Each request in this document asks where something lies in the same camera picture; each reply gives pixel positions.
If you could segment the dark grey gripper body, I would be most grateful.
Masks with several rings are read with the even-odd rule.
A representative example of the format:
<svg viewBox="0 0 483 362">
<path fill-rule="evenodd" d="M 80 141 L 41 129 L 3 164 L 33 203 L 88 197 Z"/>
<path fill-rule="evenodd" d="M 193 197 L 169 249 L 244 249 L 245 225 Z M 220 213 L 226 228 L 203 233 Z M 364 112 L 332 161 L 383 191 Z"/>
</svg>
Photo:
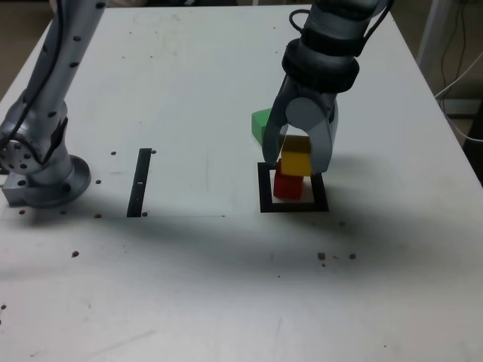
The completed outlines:
<svg viewBox="0 0 483 362">
<path fill-rule="evenodd" d="M 299 82 L 285 76 L 277 94 L 277 100 L 282 100 L 283 105 L 287 105 L 295 98 L 308 98 L 322 110 L 323 115 L 328 121 L 334 121 L 337 109 L 337 93 L 320 92 L 310 87 L 305 87 Z"/>
</svg>

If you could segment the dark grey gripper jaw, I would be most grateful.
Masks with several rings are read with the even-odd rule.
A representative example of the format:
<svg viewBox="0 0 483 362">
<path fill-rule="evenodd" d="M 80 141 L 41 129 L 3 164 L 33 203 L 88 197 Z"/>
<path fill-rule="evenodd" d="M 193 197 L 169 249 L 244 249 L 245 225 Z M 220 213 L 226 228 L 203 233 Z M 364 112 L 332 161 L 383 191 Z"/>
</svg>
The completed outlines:
<svg viewBox="0 0 483 362">
<path fill-rule="evenodd" d="M 264 161 L 270 165 L 277 162 L 288 129 L 288 120 L 285 114 L 288 103 L 287 96 L 277 96 L 266 124 L 262 151 Z"/>
</svg>

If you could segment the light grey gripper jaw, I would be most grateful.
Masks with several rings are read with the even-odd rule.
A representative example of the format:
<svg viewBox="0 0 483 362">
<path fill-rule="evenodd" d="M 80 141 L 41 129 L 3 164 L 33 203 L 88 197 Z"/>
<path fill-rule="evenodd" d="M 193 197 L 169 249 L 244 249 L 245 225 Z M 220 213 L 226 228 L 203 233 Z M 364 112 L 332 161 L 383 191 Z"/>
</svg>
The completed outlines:
<svg viewBox="0 0 483 362">
<path fill-rule="evenodd" d="M 303 130 L 309 137 L 312 172 L 324 173 L 331 162 L 337 133 L 337 101 L 323 110 L 314 100 L 298 97 L 289 102 L 285 116 L 289 125 Z"/>
</svg>

